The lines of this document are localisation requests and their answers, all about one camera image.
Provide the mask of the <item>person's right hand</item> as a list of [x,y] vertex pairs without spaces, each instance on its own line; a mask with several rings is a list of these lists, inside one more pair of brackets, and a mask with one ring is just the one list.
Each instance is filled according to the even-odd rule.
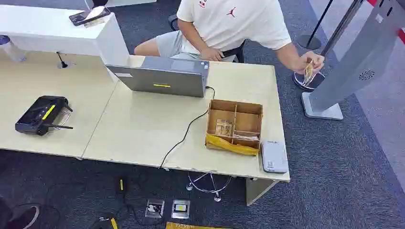
[[201,54],[201,57],[204,60],[207,60],[207,61],[218,61],[218,62],[220,62],[224,58],[224,54],[220,50],[210,48],[210,47],[203,48],[200,51],[200,54]]

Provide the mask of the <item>person's left hand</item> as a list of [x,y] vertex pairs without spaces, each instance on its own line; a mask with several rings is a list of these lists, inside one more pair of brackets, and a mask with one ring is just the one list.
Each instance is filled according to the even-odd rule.
[[312,63],[313,73],[318,73],[324,66],[325,57],[313,51],[308,51],[293,61],[291,70],[303,74],[305,69]]

